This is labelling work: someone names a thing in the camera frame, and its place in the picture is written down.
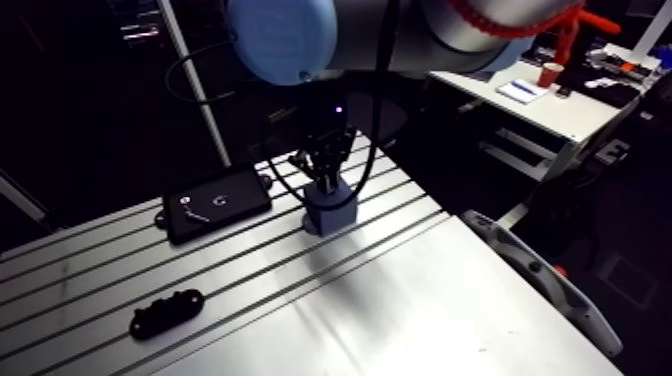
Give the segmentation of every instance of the aluminum table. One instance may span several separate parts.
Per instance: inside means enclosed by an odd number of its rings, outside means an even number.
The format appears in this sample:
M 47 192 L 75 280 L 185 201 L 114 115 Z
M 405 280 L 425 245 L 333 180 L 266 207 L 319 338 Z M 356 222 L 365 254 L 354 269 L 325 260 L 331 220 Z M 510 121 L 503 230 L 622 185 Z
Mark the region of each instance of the aluminum table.
M 305 233 L 299 203 L 270 194 L 270 212 L 180 247 L 153 225 L 156 199 L 4 253 L 0 374 L 620 374 L 382 152 L 336 235 Z M 136 308 L 190 288 L 207 298 L 196 318 L 129 336 Z

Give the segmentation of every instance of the metal pole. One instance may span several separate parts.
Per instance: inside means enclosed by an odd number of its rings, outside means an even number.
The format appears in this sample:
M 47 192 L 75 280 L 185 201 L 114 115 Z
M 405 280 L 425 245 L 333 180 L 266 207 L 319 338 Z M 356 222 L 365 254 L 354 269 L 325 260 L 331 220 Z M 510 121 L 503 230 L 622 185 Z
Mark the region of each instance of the metal pole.
M 35 222 L 39 224 L 44 223 L 44 218 L 47 216 L 47 213 L 40 207 L 39 203 L 21 192 L 17 186 L 9 179 L 6 179 L 3 174 L 0 174 L 0 194 L 5 196 Z
M 626 60 L 631 63 L 640 64 L 644 58 L 649 54 L 649 51 L 656 45 L 658 39 L 663 34 L 667 25 L 672 21 L 672 0 L 667 0 L 660 8 L 656 17 L 654 17 L 651 24 L 642 35 L 642 38 L 637 42 L 635 49 Z
M 166 22 L 166 26 L 168 26 L 170 36 L 173 39 L 173 44 L 175 44 L 177 54 L 180 56 L 180 58 L 189 55 L 187 44 L 184 42 L 184 38 L 182 37 L 182 31 L 180 30 L 180 26 L 177 23 L 177 18 L 175 18 L 175 13 L 173 12 L 173 7 L 170 4 L 170 0 L 158 0 L 158 4 L 159 8 L 161 8 L 161 14 L 163 15 L 163 19 Z M 187 73 L 187 78 L 189 79 L 189 83 L 191 84 L 191 89 L 194 91 L 194 96 L 198 100 L 206 99 L 205 92 L 203 91 L 203 86 L 201 86 L 201 80 L 198 78 L 198 73 L 196 72 L 194 63 L 191 60 L 187 60 L 184 63 L 184 67 Z M 208 126 L 210 136 L 215 143 L 217 153 L 219 153 L 219 157 L 222 160 L 224 167 L 231 166 L 229 153 L 226 151 L 224 141 L 222 141 L 222 135 L 219 134 L 219 128 L 217 128 L 217 122 L 215 121 L 215 117 L 212 115 L 210 106 L 207 104 L 202 104 L 200 107 L 203 118 L 205 119 L 205 124 Z

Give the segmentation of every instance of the red object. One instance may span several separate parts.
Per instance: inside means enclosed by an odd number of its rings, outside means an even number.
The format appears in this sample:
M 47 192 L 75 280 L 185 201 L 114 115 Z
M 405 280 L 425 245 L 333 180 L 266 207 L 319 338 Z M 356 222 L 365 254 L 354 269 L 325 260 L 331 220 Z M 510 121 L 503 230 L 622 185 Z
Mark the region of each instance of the red object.
M 569 279 L 567 269 L 563 268 L 561 265 L 553 265 L 553 269 L 555 269 L 555 271 L 558 272 L 561 276 Z
M 541 70 L 541 76 L 539 76 L 539 82 L 537 82 L 537 86 L 544 88 L 551 86 L 551 84 L 555 82 L 563 70 L 564 68 L 560 64 L 544 64 L 544 68 Z
M 584 1 L 565 8 L 546 21 L 526 27 L 511 27 L 493 22 L 480 14 L 470 0 L 448 0 L 457 13 L 478 30 L 504 39 L 525 38 L 542 33 L 554 26 L 560 26 L 554 61 L 565 65 L 571 57 L 572 46 L 579 33 L 580 22 L 592 25 L 606 33 L 618 34 L 621 27 L 593 13 L 583 10 Z
M 634 68 L 635 64 L 633 63 L 623 63 L 623 65 L 621 65 L 621 69 L 623 69 L 625 72 L 630 72 Z

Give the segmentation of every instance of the small black object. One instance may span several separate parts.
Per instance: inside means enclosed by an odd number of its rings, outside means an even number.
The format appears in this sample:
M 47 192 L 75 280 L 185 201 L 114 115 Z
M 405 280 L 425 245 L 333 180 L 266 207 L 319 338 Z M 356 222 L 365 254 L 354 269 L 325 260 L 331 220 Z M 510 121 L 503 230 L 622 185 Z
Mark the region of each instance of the small black object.
M 161 230 L 166 229 L 168 223 L 166 222 L 166 216 L 163 214 L 163 210 L 159 210 L 159 212 L 154 216 L 154 225 Z
M 569 98 L 569 96 L 572 94 L 572 89 L 568 88 L 567 86 L 563 86 L 558 91 L 555 93 L 558 97 L 565 99 Z
M 128 331 L 136 340 L 150 339 L 196 317 L 203 305 L 205 297 L 200 291 L 177 291 L 168 299 L 158 299 L 147 308 L 136 309 Z
M 177 184 L 163 193 L 168 240 L 179 245 L 271 209 L 252 164 L 228 167 Z
M 539 261 L 532 261 L 527 267 L 532 273 L 539 273 L 541 271 L 541 263 Z
M 273 187 L 273 179 L 266 174 L 259 174 L 259 178 L 261 179 L 261 185 L 263 185 L 267 191 L 270 191 L 271 187 Z

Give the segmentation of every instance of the paper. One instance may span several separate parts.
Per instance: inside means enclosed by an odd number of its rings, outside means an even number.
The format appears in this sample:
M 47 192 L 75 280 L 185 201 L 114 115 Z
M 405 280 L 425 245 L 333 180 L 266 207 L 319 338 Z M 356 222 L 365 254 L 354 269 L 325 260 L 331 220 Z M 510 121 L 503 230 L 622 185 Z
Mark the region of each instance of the paper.
M 537 85 L 519 79 L 498 87 L 497 92 L 522 104 L 528 104 L 548 93 L 548 89 L 540 88 Z

